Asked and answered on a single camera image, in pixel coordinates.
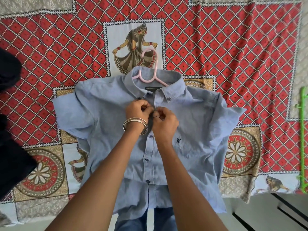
bangle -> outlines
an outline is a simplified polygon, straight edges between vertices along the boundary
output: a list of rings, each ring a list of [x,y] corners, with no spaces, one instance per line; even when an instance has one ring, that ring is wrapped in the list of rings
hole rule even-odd
[[[123,130],[126,131],[126,126],[127,123],[129,122],[140,122],[144,125],[144,129],[142,131],[142,133],[140,135],[144,135],[145,133],[147,133],[148,131],[148,124],[145,120],[143,120],[142,118],[129,118],[127,119],[124,123],[123,123]]]

white floor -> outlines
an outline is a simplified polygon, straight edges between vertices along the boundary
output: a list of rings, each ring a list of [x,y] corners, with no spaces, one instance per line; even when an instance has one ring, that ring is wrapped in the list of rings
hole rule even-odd
[[[299,209],[304,214],[308,215],[308,196],[307,195],[281,195],[284,199],[290,202],[293,206]],[[304,231],[297,223],[292,221],[282,212],[277,209],[279,201],[271,194],[258,195],[251,198],[249,204],[245,204],[239,199],[225,199],[225,204],[228,210],[227,214],[220,214],[220,218],[229,229],[229,231],[247,231],[233,216],[232,212],[236,212],[238,216],[244,219],[256,231]],[[290,215],[296,217],[304,225],[304,222],[296,216],[291,210],[284,205],[281,206]],[[109,230],[114,230],[116,222],[114,215]],[[153,230],[154,222],[153,210],[148,213],[148,230]],[[0,228],[0,231],[43,231],[51,221],[42,221],[32,224],[16,225],[14,227]]]

blue shirt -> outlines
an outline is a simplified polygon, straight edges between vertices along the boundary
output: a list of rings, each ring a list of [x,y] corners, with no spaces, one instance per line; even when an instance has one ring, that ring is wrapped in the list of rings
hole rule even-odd
[[[133,80],[140,69],[144,79],[153,77],[153,69],[137,66],[126,76],[81,81],[74,93],[53,100],[58,128],[76,136],[79,146],[89,153],[82,184],[121,138],[125,107],[143,98],[175,113],[180,122],[172,140],[175,152],[213,209],[225,212],[218,182],[228,136],[245,109],[227,108],[220,93],[186,86],[176,71],[157,70],[167,87],[155,80]],[[145,89],[148,86],[161,88],[152,92]],[[147,134],[137,140],[124,174],[114,209],[119,220],[141,217],[148,206],[172,206],[152,118],[148,127]]]

blue jeans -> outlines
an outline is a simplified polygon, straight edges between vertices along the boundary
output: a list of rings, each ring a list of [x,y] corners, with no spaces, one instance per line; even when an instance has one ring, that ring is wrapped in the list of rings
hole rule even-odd
[[[115,231],[146,231],[148,210],[134,220],[116,222]],[[154,208],[154,231],[177,231],[173,207]]]

red diamond pattern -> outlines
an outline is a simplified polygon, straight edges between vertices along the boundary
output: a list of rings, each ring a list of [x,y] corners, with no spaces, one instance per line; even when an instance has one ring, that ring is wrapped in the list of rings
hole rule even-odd
[[[187,0],[76,3],[73,15],[0,21],[0,47],[23,62],[22,81],[0,95],[0,112],[18,143],[57,143],[52,89],[107,75],[103,22],[163,18],[166,69],[216,76],[215,89],[228,106],[247,108],[239,124],[261,127],[261,171],[298,170],[299,126],[286,117],[300,3],[279,9],[189,6]],[[283,18],[286,13],[290,18]]]

